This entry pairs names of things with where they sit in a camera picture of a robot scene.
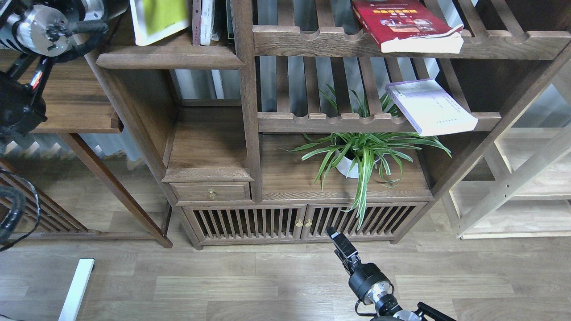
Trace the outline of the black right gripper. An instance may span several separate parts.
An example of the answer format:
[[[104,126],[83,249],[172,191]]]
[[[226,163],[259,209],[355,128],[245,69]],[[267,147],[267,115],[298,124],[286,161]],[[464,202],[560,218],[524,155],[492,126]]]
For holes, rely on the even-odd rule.
[[[392,286],[377,265],[362,263],[356,248],[336,228],[329,227],[326,234],[334,241],[335,254],[349,274],[349,288],[364,305],[395,305],[395,297],[388,291]]]

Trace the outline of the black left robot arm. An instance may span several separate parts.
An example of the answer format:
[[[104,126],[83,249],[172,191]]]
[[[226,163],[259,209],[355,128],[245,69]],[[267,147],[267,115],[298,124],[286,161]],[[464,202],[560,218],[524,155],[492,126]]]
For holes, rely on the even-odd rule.
[[[95,49],[126,0],[3,0],[1,45],[20,53],[1,73],[1,153],[47,120],[42,97],[53,65]]]

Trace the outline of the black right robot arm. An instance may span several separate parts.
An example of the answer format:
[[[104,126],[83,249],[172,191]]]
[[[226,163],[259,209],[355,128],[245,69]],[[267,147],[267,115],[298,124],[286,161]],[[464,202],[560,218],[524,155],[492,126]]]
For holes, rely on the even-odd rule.
[[[421,301],[418,302],[416,311],[402,309],[396,297],[389,292],[393,284],[378,266],[362,263],[353,244],[344,234],[337,232],[336,228],[327,228],[327,234],[336,246],[335,254],[349,274],[348,285],[357,296],[357,315],[371,317],[373,321],[424,321],[426,317],[435,321],[452,320],[448,315]]]

